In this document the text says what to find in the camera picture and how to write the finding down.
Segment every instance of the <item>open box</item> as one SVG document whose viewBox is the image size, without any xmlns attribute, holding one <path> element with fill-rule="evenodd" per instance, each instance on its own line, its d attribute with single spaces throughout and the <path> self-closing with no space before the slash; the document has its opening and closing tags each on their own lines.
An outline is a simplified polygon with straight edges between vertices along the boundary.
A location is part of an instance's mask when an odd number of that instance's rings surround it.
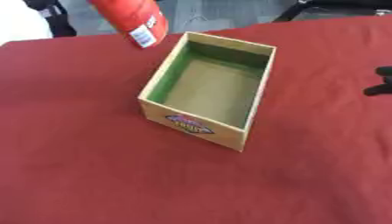
<svg viewBox="0 0 392 224">
<path fill-rule="evenodd" d="M 138 99 L 149 120 L 242 151 L 275 53 L 187 32 Z"/>
</svg>

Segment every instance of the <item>table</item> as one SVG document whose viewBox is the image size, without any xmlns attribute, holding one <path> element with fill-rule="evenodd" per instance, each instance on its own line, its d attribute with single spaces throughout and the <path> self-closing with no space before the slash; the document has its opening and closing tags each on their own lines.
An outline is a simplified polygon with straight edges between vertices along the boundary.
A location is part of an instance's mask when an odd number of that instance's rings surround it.
<svg viewBox="0 0 392 224">
<path fill-rule="evenodd" d="M 0 48 L 0 223 L 391 223 L 392 95 L 361 91 L 392 64 L 392 17 L 212 33 L 278 47 L 242 154 L 144 119 L 179 35 Z"/>
</svg>

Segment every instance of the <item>can label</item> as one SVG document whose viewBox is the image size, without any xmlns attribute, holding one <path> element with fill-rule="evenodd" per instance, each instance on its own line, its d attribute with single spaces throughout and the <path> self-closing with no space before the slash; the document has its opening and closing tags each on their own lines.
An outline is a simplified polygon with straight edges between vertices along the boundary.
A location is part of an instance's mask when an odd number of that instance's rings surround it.
<svg viewBox="0 0 392 224">
<path fill-rule="evenodd" d="M 140 25 L 129 33 L 130 36 L 142 47 L 149 47 L 157 42 L 157 39 L 151 33 L 145 24 Z"/>
</svg>

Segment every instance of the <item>box label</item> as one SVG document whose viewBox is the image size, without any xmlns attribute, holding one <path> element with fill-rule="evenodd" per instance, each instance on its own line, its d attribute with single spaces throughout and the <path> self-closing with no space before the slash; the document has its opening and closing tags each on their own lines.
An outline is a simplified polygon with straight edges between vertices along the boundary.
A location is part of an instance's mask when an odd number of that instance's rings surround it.
<svg viewBox="0 0 392 224">
<path fill-rule="evenodd" d="M 183 115 L 167 115 L 167 119 L 172 121 L 177 127 L 192 134 L 214 134 L 208 127 L 199 122 L 192 121 Z"/>
</svg>

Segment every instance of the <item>orange can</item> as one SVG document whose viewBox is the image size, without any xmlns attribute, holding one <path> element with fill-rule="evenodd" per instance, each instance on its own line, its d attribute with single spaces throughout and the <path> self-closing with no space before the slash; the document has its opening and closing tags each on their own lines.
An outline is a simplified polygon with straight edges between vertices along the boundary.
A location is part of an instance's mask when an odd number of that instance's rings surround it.
<svg viewBox="0 0 392 224">
<path fill-rule="evenodd" d="M 134 45 L 156 46 L 167 34 L 167 19 L 154 0 L 89 1 Z"/>
</svg>

